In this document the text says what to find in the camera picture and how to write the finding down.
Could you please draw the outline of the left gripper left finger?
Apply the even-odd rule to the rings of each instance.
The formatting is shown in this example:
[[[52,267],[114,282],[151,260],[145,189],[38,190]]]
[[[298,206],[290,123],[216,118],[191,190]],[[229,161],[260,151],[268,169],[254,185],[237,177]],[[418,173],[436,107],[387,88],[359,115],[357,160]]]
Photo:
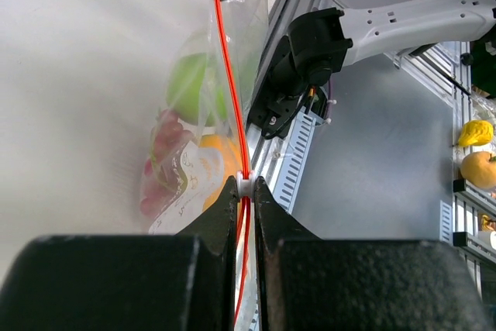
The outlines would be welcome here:
[[[1,288],[3,330],[231,330],[237,186],[174,235],[40,236]]]

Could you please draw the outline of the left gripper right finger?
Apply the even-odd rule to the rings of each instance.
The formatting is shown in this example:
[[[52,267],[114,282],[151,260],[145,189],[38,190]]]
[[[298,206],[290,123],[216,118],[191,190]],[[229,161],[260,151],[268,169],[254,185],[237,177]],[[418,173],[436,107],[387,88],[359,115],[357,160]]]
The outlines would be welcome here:
[[[254,183],[262,330],[488,330],[467,264],[438,240],[324,240]]]

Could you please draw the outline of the green apple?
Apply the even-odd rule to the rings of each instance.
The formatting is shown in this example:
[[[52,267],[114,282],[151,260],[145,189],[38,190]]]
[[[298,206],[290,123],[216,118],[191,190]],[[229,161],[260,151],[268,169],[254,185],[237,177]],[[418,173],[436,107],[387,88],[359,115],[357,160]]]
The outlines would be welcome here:
[[[192,33],[174,62],[165,93],[167,107],[193,126],[227,120],[224,70],[204,29]]]

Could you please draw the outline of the clear zip top bag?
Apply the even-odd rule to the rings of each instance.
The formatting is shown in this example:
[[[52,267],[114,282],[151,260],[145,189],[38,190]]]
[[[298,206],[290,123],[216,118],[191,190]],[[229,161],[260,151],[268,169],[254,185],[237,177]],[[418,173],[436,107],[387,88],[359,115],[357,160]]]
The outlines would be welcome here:
[[[212,2],[170,66],[139,190],[143,230],[178,233],[219,197],[248,158],[246,125],[268,0]]]

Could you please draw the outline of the red grape bunch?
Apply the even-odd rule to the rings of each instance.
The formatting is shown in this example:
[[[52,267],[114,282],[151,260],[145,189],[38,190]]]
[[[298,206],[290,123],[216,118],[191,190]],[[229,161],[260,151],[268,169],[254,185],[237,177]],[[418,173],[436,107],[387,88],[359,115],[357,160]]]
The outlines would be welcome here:
[[[157,217],[184,191],[180,158],[183,149],[194,139],[175,111],[165,109],[159,114],[151,132],[140,186],[139,208],[147,218]]]

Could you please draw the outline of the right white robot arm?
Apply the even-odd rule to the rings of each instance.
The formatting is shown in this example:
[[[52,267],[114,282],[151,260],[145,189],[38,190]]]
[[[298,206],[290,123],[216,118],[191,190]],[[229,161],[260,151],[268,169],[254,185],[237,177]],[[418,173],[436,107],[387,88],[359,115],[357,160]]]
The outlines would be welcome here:
[[[442,42],[489,43],[495,0],[411,0],[378,8],[320,8],[318,0],[278,0],[257,83],[286,95],[391,51]]]

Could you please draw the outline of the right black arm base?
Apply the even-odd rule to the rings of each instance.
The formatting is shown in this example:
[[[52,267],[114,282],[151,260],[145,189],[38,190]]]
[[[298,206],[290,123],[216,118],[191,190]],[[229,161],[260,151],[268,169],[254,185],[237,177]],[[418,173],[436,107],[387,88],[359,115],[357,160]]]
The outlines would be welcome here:
[[[248,122],[261,129],[265,140],[281,139],[296,115],[312,110],[316,98],[324,98],[334,65],[330,31],[290,31],[278,42],[260,82]]]

